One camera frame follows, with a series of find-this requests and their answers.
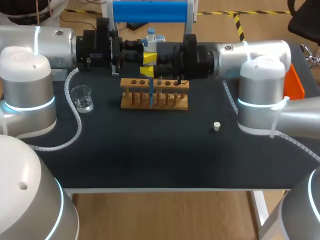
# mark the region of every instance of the blue handle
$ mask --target blue handle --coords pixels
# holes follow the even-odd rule
[[[116,23],[186,23],[187,1],[114,1]]]

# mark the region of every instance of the wooden floor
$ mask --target wooden floor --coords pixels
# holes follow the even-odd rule
[[[254,240],[246,192],[81,194],[79,240]]]
[[[298,8],[304,0],[296,0]],[[288,10],[286,0],[199,0],[198,11]],[[99,5],[80,4],[70,0],[68,9],[95,10]],[[95,25],[94,14],[63,13],[64,20],[89,22]],[[283,39],[296,43],[315,44],[288,32],[289,14],[241,15],[240,22],[247,41]],[[77,35],[88,24],[61,21]],[[147,28],[155,27],[167,41],[180,42],[183,24],[148,24],[137,31],[122,29],[124,39],[144,38]],[[193,32],[200,42],[238,42],[234,19],[226,15],[199,15]],[[320,71],[314,76],[320,80]],[[282,197],[282,191],[264,191],[271,212]],[[109,193],[74,196],[79,220],[79,240],[253,240],[257,229],[248,194],[241,191]]]

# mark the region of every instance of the white bottle cap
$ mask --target white bottle cap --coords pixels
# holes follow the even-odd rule
[[[214,122],[214,124],[213,124],[213,129],[214,129],[215,131],[218,131],[219,128],[220,128],[220,126],[221,126],[220,122],[216,121],[216,122]]]

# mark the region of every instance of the glowing blue ring light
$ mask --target glowing blue ring light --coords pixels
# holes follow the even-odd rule
[[[5,102],[5,105],[10,109],[15,110],[15,111],[19,111],[19,112],[21,112],[21,111],[34,111],[34,110],[43,109],[43,108],[49,106],[50,104],[52,104],[54,102],[54,100],[55,100],[55,96],[53,96],[53,98],[49,102],[47,102],[41,106],[34,106],[34,107],[15,107],[15,106],[9,105],[7,102]]]

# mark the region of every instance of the robotic arm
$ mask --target robotic arm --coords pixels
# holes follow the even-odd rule
[[[0,26],[0,51],[9,46],[27,47],[45,56],[51,69],[78,67],[80,71],[88,71],[92,67],[105,67],[118,74],[123,63],[140,66],[145,63],[144,44],[140,39],[123,41],[117,31],[109,31],[108,18],[98,18],[96,26],[96,30],[84,30],[83,36],[75,36],[71,28]],[[268,64],[270,59],[266,62],[259,58],[266,55],[276,58],[272,60],[274,65]],[[247,133],[320,137],[317,98],[286,101],[281,111],[276,108],[282,103],[284,77],[291,65],[290,48],[282,40],[216,43],[208,49],[205,44],[197,43],[194,34],[186,34],[170,54],[158,54],[156,63],[158,65],[152,66],[154,78],[170,77],[178,82],[209,75],[216,79],[240,78],[238,122]],[[279,66],[283,69],[278,76],[261,78],[265,72],[260,70],[265,69],[264,66],[268,73]],[[55,121],[55,117],[51,119],[47,127]]]

